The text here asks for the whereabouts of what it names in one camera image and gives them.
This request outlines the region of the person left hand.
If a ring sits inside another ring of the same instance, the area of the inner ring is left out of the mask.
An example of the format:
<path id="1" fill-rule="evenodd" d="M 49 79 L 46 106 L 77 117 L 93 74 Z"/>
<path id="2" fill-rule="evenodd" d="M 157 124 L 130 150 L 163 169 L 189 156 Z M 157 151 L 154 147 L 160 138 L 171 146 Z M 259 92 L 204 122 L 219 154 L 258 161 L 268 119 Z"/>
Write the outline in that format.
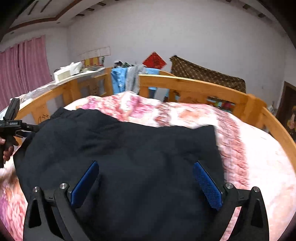
<path id="1" fill-rule="evenodd" d="M 19 144 L 15 139 L 15 137 L 8 137 L 7 140 L 4 138 L 0 138 L 0 144 L 1 144 L 1 159 L 5 163 L 13 155 L 14 147 L 18 146 Z"/>

